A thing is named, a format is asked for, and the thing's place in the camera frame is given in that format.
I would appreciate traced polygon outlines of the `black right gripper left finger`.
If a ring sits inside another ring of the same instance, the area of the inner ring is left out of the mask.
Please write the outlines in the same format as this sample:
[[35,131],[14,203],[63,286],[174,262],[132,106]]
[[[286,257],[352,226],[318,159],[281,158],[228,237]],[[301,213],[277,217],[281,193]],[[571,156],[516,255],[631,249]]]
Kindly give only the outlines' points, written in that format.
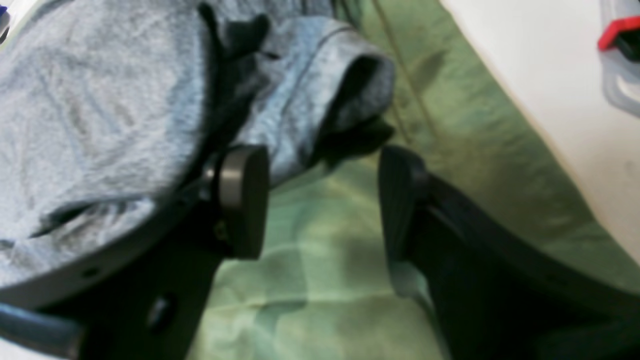
[[226,258],[265,242],[263,145],[213,153],[199,178],[105,248],[1,290],[1,339],[66,360],[183,360]]

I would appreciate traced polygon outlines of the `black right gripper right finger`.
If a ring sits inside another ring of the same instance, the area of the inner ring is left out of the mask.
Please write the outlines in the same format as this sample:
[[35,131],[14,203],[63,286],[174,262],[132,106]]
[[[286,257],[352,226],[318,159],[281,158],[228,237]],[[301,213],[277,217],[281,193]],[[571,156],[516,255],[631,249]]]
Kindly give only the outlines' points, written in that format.
[[387,260],[425,277],[454,360],[637,360],[639,296],[533,248],[402,146],[377,173]]

